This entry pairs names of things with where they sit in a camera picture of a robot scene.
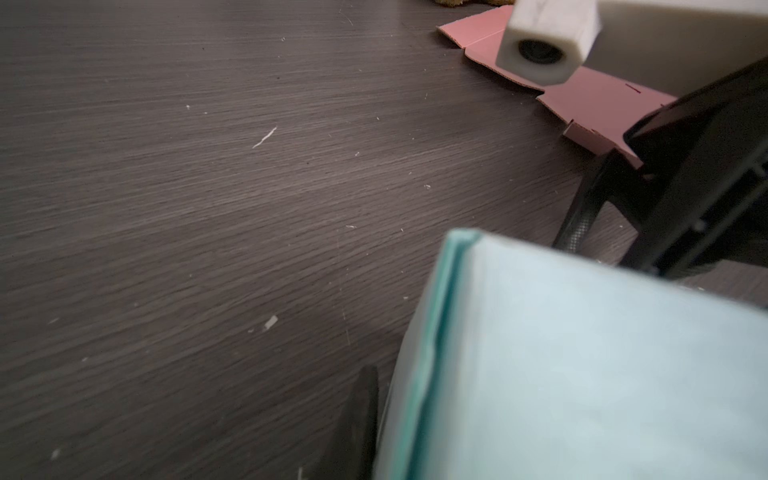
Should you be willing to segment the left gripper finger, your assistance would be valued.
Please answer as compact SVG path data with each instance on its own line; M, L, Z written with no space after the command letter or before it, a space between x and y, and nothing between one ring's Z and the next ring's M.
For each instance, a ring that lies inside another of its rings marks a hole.
M378 369L360 369L333 434L314 468L315 479L372 477L378 430Z

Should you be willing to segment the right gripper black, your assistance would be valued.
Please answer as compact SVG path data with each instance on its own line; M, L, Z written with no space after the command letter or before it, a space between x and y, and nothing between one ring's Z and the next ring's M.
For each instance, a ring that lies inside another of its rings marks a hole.
M767 61L761 59L646 115L623 139L651 175L618 150L587 168L552 247L577 252L606 203L633 227L620 264L663 278L730 260L767 264Z

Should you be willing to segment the light blue paper box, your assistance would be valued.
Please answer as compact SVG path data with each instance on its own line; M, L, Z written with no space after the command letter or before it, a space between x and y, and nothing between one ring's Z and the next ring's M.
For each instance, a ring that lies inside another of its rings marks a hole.
M377 479L763 479L767 313L474 229L397 358Z

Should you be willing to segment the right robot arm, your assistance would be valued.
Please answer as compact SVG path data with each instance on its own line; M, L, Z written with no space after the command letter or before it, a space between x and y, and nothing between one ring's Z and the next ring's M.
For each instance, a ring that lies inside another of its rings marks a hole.
M599 156L554 240L576 252L605 204L637 236L621 266L679 279L767 263L767 5L602 1L590 67L673 96Z

